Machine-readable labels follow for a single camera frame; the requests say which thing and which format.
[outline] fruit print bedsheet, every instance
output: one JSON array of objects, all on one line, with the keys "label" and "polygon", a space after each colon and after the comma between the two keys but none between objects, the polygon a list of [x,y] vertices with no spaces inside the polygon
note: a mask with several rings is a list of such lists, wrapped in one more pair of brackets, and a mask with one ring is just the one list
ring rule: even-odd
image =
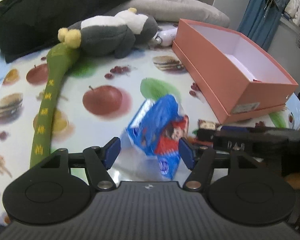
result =
[{"label": "fruit print bedsheet", "polygon": [[[29,168],[34,127],[45,96],[47,52],[13,62],[0,88],[0,224],[9,222],[2,205],[4,189]],[[190,136],[198,128],[198,119],[218,122],[193,82],[171,48],[134,49],[123,59],[83,57],[65,78],[54,114],[51,151],[62,147],[81,152],[119,136],[122,151],[109,170],[114,182],[161,180],[157,161],[129,148],[122,132],[145,98],[158,99],[167,93],[175,95],[189,116]],[[293,128],[294,118],[286,108],[236,125]],[[81,169],[72,174],[86,180]],[[188,174],[181,161],[174,179],[182,184]]]}]

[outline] white plastic object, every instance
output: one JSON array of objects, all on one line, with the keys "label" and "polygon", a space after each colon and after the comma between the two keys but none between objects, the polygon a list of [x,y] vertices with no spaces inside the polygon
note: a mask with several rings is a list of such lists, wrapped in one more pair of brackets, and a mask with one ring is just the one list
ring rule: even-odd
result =
[{"label": "white plastic object", "polygon": [[173,29],[159,31],[155,38],[158,45],[163,47],[171,46],[174,39],[176,38],[178,28],[175,27]]}]

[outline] apple print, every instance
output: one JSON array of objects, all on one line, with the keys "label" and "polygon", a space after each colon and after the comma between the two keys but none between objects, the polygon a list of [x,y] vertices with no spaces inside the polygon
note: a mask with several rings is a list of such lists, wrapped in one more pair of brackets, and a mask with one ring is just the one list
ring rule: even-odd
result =
[{"label": "apple print", "polygon": [[113,86],[100,86],[88,90],[82,98],[84,107],[92,114],[107,115],[117,111],[122,104],[122,93]]},{"label": "apple print", "polygon": [[32,85],[42,85],[48,81],[49,69],[47,64],[34,65],[27,73],[26,79]]}]

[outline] box label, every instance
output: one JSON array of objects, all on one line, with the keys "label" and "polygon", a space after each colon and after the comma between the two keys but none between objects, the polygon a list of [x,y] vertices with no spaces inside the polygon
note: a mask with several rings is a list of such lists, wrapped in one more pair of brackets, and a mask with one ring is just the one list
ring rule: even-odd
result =
[{"label": "box label", "polygon": [[232,109],[232,114],[250,112],[255,110],[260,105],[260,102],[244,104],[244,105],[236,105],[234,109]]}]

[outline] orange shoe box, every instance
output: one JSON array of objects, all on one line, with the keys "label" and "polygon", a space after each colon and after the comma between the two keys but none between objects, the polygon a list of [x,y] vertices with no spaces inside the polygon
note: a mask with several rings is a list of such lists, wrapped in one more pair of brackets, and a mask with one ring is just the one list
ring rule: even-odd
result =
[{"label": "orange shoe box", "polygon": [[172,49],[221,124],[280,111],[297,82],[242,33],[181,19]]}]

